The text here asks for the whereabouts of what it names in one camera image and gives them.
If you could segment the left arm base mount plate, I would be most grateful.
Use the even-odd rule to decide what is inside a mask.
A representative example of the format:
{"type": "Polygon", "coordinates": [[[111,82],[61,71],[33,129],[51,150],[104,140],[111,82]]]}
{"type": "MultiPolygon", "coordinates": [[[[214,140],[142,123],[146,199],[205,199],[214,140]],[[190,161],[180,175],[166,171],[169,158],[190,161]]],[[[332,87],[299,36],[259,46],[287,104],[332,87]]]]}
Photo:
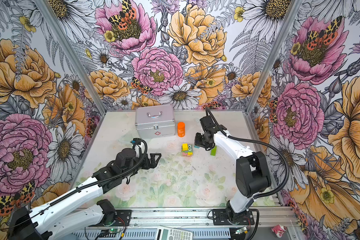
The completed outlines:
{"type": "Polygon", "coordinates": [[[115,210],[111,213],[111,227],[128,227],[132,219],[132,210],[115,210]]]}

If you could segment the green cube block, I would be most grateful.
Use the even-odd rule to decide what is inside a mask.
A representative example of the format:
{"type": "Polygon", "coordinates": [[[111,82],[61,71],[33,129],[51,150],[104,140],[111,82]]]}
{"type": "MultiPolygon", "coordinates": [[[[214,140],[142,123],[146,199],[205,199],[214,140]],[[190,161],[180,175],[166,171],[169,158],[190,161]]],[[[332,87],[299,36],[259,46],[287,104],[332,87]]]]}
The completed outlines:
{"type": "Polygon", "coordinates": [[[214,146],[214,148],[211,150],[210,155],[215,157],[216,154],[217,154],[217,146],[214,146]]]}

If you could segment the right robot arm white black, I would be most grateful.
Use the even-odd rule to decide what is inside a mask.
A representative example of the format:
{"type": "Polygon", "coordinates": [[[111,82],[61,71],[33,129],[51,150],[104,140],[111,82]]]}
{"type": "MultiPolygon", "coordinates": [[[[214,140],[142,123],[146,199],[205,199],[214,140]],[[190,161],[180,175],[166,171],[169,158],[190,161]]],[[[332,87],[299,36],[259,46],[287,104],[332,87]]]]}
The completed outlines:
{"type": "Polygon", "coordinates": [[[215,122],[211,115],[200,119],[202,133],[196,133],[195,145],[207,151],[219,147],[236,163],[237,192],[227,203],[229,214],[247,212],[254,201],[271,186],[272,180],[266,156],[254,152],[242,142],[230,135],[227,129],[215,122]]]}

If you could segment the yellow cube block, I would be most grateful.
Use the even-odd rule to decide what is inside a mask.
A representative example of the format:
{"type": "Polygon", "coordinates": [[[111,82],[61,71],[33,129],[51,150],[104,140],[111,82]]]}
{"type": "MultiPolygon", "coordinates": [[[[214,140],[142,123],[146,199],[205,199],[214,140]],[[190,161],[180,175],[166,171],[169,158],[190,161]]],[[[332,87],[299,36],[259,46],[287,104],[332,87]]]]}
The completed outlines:
{"type": "Polygon", "coordinates": [[[182,144],[182,151],[188,151],[188,150],[189,150],[188,144],[182,144]]]}

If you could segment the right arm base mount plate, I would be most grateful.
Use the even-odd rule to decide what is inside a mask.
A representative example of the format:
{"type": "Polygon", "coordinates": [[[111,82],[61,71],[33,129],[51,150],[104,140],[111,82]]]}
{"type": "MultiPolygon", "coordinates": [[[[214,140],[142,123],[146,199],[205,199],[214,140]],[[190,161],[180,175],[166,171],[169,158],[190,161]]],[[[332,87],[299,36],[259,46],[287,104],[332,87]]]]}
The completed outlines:
{"type": "Polygon", "coordinates": [[[255,224],[254,215],[251,211],[237,214],[228,209],[212,209],[212,221],[214,226],[253,226],[255,224]]]}

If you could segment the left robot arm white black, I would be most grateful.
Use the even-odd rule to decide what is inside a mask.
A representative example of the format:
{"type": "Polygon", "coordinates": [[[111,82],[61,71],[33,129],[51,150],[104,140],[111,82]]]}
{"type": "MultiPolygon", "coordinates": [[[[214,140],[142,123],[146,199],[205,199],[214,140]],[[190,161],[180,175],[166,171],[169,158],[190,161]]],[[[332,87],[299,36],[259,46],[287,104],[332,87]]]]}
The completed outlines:
{"type": "Polygon", "coordinates": [[[148,154],[145,140],[134,138],[132,147],[119,152],[115,160],[99,169],[82,184],[57,199],[31,210],[25,207],[13,213],[7,232],[10,240],[56,240],[81,228],[103,224],[111,226],[116,221],[127,222],[107,199],[77,211],[83,204],[103,196],[122,182],[129,183],[139,170],[157,167],[162,155],[148,154]]]}

